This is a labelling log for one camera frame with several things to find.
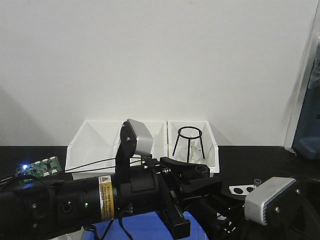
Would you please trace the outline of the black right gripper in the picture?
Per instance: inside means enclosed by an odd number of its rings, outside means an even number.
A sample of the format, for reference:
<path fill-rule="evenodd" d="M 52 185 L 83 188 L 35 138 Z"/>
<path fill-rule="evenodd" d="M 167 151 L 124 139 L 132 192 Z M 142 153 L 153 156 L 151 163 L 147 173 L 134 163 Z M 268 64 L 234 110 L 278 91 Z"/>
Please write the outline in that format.
<path fill-rule="evenodd" d="M 210 240 L 320 238 L 320 181 L 313 177 L 271 177 L 229 210 L 210 201 L 197 207 Z"/>

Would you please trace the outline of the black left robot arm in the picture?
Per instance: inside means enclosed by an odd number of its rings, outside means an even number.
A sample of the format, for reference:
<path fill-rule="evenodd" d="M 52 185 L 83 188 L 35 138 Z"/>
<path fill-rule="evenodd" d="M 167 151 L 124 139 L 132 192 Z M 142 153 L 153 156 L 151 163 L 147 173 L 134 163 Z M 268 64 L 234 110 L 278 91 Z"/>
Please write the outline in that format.
<path fill-rule="evenodd" d="M 210 170 L 168 157 L 132 165 L 115 160 L 115 172 L 77 180 L 18 176 L 0 190 L 0 237 L 49 240 L 110 220 L 155 212 L 174 239 L 190 234 L 184 211 L 205 195 Z"/>

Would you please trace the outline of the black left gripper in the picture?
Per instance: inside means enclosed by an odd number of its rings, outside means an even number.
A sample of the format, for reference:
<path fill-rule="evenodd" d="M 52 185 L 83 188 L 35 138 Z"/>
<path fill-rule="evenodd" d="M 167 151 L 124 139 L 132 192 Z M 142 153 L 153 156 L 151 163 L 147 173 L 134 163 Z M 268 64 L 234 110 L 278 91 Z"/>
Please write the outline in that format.
<path fill-rule="evenodd" d="M 190 236 L 191 222 L 183 212 L 195 200 L 219 194 L 222 181 L 219 178 L 208 178 L 209 167 L 205 164 L 177 161 L 161 157 L 160 162 L 146 158 L 145 164 L 131 166 L 129 157 L 115 158 L 113 176 L 114 217 L 127 237 L 133 236 L 124 226 L 123 218 L 156 212 L 174 240 Z M 188 184 L 181 180 L 172 180 L 170 194 L 168 185 L 161 173 L 165 167 L 181 179 L 190 180 Z"/>

